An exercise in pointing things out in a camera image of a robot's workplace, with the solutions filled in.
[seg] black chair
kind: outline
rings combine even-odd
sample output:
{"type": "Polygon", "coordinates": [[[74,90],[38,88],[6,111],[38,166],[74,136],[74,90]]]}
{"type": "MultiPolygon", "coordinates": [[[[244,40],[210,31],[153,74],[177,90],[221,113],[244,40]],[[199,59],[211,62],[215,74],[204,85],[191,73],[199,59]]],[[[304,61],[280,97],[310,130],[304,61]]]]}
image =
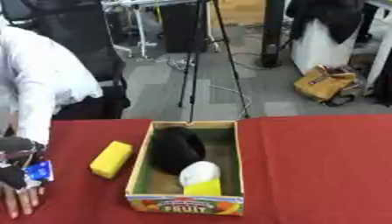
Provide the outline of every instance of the black chair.
{"type": "Polygon", "coordinates": [[[0,4],[3,16],[10,25],[27,30],[36,28],[32,11],[21,0],[1,0],[0,4]]]}
{"type": "Polygon", "coordinates": [[[73,52],[103,87],[105,115],[117,119],[130,105],[123,78],[125,64],[116,53],[99,0],[22,0],[38,22],[37,31],[73,52]]]}

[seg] yellow sponge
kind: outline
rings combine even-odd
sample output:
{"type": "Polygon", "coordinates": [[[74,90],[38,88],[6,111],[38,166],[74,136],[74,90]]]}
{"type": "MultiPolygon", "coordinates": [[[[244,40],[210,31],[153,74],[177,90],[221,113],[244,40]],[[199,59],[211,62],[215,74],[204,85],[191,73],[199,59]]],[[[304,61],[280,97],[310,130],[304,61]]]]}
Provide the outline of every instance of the yellow sponge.
{"type": "Polygon", "coordinates": [[[94,174],[112,179],[131,153],[131,145],[114,141],[90,164],[90,168],[94,174]]]}
{"type": "Polygon", "coordinates": [[[185,186],[184,195],[221,196],[221,181],[218,178],[214,178],[207,182],[185,186]]]}

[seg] white shirt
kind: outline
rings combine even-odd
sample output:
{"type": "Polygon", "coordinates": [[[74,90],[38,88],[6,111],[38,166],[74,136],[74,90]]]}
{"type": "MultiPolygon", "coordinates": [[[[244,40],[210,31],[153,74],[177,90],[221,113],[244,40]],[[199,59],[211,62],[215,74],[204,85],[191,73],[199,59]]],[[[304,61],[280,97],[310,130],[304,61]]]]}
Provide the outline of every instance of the white shirt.
{"type": "Polygon", "coordinates": [[[47,144],[59,108],[101,97],[93,75],[64,46],[32,31],[0,28],[0,86],[18,112],[17,136],[47,144]]]}

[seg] tan bag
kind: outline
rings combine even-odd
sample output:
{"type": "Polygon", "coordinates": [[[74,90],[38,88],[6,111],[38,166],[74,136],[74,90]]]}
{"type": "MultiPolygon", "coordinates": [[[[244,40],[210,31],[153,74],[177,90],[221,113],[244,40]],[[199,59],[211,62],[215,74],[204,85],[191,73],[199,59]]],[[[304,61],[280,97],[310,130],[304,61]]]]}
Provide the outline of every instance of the tan bag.
{"type": "Polygon", "coordinates": [[[354,81],[355,73],[344,67],[315,66],[304,77],[294,82],[294,87],[299,93],[318,102],[327,102],[354,81]]]}

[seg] white ball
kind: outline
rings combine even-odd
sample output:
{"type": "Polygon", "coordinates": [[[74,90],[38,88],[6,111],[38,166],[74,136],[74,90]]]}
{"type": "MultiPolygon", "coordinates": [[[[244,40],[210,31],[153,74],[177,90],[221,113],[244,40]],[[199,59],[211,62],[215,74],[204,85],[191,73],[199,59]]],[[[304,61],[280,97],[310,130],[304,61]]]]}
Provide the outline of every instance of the white ball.
{"type": "Polygon", "coordinates": [[[221,169],[213,163],[199,161],[188,165],[179,174],[179,183],[182,186],[191,186],[221,177],[221,169]]]}

